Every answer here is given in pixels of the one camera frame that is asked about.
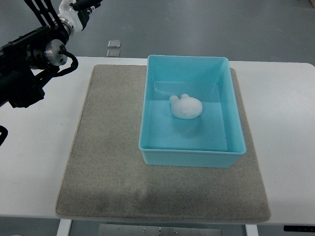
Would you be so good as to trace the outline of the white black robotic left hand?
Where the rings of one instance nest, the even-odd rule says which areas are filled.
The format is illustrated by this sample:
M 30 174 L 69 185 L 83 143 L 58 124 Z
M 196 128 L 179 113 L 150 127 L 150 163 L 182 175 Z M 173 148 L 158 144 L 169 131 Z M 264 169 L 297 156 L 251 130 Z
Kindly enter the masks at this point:
M 69 35 L 82 31 L 101 0 L 62 0 L 58 17 Z

